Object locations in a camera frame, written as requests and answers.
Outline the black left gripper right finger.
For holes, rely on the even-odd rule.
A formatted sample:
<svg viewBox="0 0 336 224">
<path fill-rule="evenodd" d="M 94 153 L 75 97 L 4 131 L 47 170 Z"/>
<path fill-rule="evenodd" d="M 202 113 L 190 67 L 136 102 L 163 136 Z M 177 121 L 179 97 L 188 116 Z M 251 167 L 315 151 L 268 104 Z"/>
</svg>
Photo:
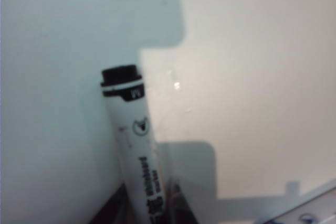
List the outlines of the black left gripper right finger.
<svg viewBox="0 0 336 224">
<path fill-rule="evenodd" d="M 179 184 L 170 187 L 167 201 L 167 222 L 174 224 L 198 224 Z"/>
</svg>

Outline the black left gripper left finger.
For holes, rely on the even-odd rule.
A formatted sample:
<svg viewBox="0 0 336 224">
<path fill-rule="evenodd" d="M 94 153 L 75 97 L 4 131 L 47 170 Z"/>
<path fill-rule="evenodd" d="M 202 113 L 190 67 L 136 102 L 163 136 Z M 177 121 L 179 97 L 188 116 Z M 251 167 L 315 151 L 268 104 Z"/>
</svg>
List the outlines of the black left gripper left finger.
<svg viewBox="0 0 336 224">
<path fill-rule="evenodd" d="M 136 223 L 134 211 L 132 210 L 125 184 L 121 184 L 121 186 L 89 221 L 89 224 L 116 223 Z"/>
</svg>

